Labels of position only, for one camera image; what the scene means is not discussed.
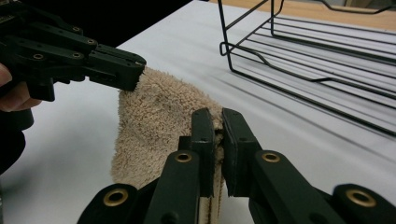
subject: white table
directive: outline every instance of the white table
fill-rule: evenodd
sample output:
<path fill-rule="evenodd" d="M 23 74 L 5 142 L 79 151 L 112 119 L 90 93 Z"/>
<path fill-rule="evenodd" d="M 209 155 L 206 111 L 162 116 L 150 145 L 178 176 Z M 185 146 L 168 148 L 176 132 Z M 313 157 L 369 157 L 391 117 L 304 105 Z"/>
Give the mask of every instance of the white table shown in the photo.
<path fill-rule="evenodd" d="M 235 16 L 245 11 L 224 10 Z M 395 139 L 237 77 L 219 55 L 222 40 L 218 6 L 192 1 L 120 49 L 241 112 L 262 147 L 283 153 L 314 187 L 332 193 L 336 185 L 355 183 L 396 204 Z M 76 223 L 94 195 L 112 184 L 118 91 L 87 80 L 56 84 L 55 95 L 55 102 L 33 109 L 27 147 L 1 176 L 6 224 Z M 221 223 L 252 223 L 248 200 L 226 195 Z"/>

